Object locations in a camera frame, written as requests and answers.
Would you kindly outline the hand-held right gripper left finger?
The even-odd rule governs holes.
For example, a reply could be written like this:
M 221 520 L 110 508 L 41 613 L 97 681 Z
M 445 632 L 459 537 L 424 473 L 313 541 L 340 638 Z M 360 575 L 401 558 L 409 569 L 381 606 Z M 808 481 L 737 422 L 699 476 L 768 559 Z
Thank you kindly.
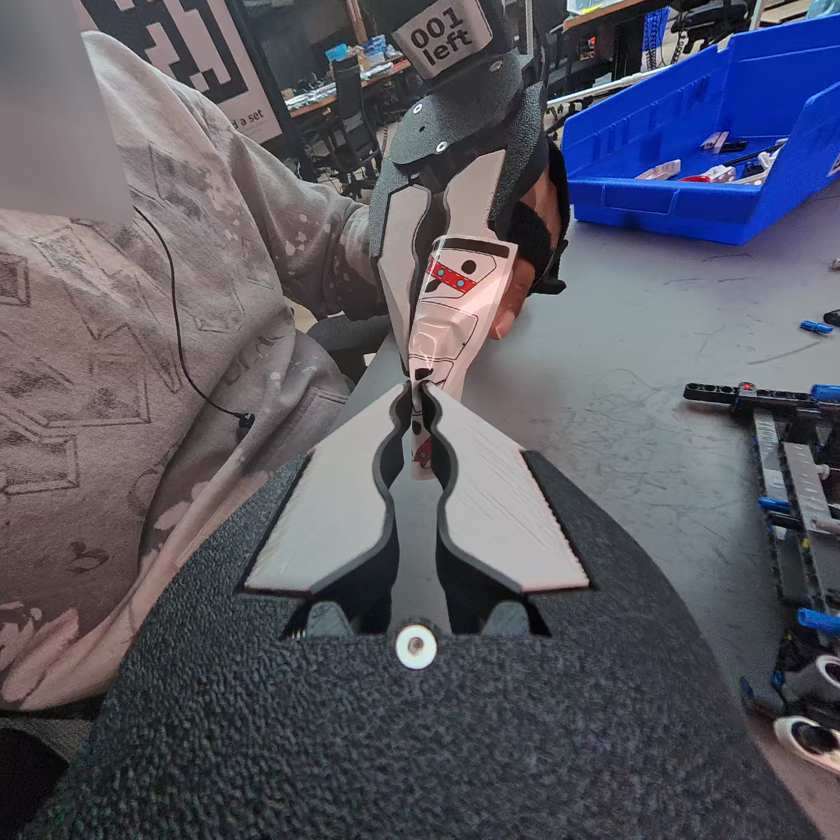
M 411 387 L 396 385 L 307 454 L 245 577 L 245 592 L 338 604 L 358 634 L 383 634 L 399 564 L 391 486 L 404 467 Z

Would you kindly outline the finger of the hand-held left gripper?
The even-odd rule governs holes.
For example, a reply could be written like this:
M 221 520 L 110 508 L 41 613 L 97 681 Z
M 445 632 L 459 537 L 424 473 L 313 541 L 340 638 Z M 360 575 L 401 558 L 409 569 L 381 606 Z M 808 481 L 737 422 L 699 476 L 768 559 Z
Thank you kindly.
M 446 238 L 499 240 L 489 227 L 489 215 L 506 154 L 505 150 L 483 154 L 450 181 L 444 191 L 446 227 L 440 241 Z
M 377 270 L 404 371 L 412 324 L 413 283 L 419 267 L 415 239 L 432 202 L 422 185 L 407 185 L 388 199 Z

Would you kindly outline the printed sticker sheet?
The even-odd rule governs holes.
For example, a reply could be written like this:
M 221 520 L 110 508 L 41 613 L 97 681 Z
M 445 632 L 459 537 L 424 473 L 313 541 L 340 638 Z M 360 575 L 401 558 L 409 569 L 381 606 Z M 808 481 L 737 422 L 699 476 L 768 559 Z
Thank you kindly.
M 508 288 L 518 248 L 495 238 L 435 240 L 423 274 L 407 345 L 412 384 L 412 476 L 433 478 L 432 439 L 424 421 L 423 384 L 457 401 Z

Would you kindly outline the black office chair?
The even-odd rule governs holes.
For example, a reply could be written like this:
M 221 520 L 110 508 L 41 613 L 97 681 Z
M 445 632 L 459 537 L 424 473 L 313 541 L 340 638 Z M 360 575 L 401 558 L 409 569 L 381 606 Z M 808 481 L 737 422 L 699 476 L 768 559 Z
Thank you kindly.
M 332 168 L 343 184 L 342 195 L 360 201 L 372 191 L 382 168 L 382 148 L 364 110 L 359 57 L 349 52 L 331 64 L 335 103 L 328 130 Z

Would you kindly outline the person's left forearm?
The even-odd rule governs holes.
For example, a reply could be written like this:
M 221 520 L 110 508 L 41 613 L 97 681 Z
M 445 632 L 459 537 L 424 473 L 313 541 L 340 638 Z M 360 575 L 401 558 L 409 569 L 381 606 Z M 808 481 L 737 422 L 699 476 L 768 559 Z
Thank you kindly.
M 304 182 L 257 144 L 245 145 L 256 185 L 240 190 L 286 296 L 320 319 L 386 315 L 371 265 L 369 207 Z

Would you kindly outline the large black white marker poster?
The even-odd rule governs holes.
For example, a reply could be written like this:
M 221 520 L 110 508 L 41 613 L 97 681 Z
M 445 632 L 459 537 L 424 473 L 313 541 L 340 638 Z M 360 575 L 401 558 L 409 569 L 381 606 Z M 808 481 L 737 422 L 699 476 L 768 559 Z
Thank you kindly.
M 225 2 L 74 1 L 83 31 L 99 30 L 166 76 L 214 102 L 260 144 L 280 121 Z

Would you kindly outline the grey desk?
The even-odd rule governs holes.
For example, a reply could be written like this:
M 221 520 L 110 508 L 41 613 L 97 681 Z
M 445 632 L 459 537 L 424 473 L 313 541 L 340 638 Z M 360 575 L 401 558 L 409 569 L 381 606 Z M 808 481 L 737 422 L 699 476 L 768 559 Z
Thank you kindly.
M 838 184 L 745 246 L 573 225 L 570 288 L 486 350 L 465 402 L 617 520 L 687 603 L 660 612 L 595 547 L 599 591 L 560 599 L 536 665 L 446 637 L 350 820 L 381 838 L 838 838 L 838 781 L 742 714 L 783 618 L 755 509 L 751 434 L 681 400 L 691 381 L 838 383 L 838 338 L 795 324 L 838 305 Z

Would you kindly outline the blue bin with tag sticker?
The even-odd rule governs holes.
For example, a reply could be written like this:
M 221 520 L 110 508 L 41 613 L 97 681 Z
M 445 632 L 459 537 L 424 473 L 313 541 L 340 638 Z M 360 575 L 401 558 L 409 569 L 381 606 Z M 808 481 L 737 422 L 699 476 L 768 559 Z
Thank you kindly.
M 732 36 L 591 105 L 563 127 L 578 221 L 744 245 L 838 179 L 838 15 Z M 690 182 L 785 140 L 762 184 Z

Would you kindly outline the grey bleached hoodie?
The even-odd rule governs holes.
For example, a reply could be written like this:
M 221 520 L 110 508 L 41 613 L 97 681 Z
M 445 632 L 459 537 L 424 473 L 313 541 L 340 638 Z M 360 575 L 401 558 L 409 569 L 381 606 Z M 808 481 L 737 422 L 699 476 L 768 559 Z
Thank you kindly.
M 200 538 L 350 393 L 240 190 L 255 142 L 116 39 L 82 38 L 136 210 L 2 211 L 2 713 L 104 693 Z M 255 414 L 247 433 L 235 413 Z

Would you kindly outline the brick-built truck chassis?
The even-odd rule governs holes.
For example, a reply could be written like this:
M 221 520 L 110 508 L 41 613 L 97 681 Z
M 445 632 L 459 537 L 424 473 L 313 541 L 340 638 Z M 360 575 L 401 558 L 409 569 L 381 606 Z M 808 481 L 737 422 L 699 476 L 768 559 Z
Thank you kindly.
M 763 683 L 740 680 L 743 705 L 772 720 L 780 745 L 839 775 L 839 387 L 807 392 L 686 384 L 693 403 L 749 421 L 784 630 Z

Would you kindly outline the person's left hand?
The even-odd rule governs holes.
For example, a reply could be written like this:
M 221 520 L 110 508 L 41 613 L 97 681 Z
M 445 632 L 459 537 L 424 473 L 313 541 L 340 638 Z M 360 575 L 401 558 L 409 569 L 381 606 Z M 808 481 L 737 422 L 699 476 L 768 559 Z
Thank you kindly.
M 502 340 L 509 335 L 531 288 L 542 278 L 564 239 L 569 208 L 562 203 L 550 166 L 516 205 L 511 221 L 511 241 L 518 246 L 511 278 L 502 296 L 489 335 Z

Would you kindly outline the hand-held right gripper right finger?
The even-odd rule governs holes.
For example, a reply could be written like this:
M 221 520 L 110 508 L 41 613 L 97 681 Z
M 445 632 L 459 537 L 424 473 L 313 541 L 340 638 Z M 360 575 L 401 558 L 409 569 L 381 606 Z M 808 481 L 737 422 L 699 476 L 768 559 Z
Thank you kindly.
M 500 607 L 547 634 L 534 599 L 592 581 L 529 453 L 438 385 L 423 386 L 430 465 L 441 487 L 435 563 L 454 634 L 481 634 Z

